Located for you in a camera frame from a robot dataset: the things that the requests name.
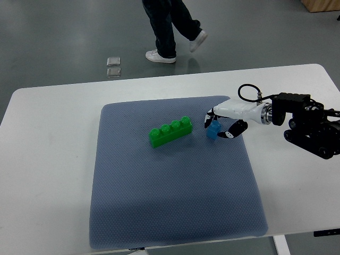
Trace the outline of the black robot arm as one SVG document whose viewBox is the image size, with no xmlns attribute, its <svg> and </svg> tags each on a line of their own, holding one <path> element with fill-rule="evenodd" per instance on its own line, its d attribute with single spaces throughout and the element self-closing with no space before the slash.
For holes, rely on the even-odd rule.
<svg viewBox="0 0 340 255">
<path fill-rule="evenodd" d="M 284 123 L 286 113 L 292 114 L 284 131 L 288 142 L 323 159 L 339 155 L 339 120 L 328 119 L 339 118 L 339 111 L 324 109 L 310 95 L 282 92 L 271 99 L 271 113 L 277 126 Z"/>
</svg>

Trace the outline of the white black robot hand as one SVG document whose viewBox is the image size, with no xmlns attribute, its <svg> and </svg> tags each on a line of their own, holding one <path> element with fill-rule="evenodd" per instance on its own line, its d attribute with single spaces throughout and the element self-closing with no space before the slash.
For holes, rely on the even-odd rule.
<svg viewBox="0 0 340 255">
<path fill-rule="evenodd" d="M 229 99 L 214 106 L 206 113 L 205 129 L 219 117 L 237 120 L 227 131 L 217 133 L 218 137 L 234 139 L 248 128 L 247 121 L 249 120 L 258 124 L 270 124 L 272 122 L 272 106 L 270 103 L 257 104 Z"/>
</svg>

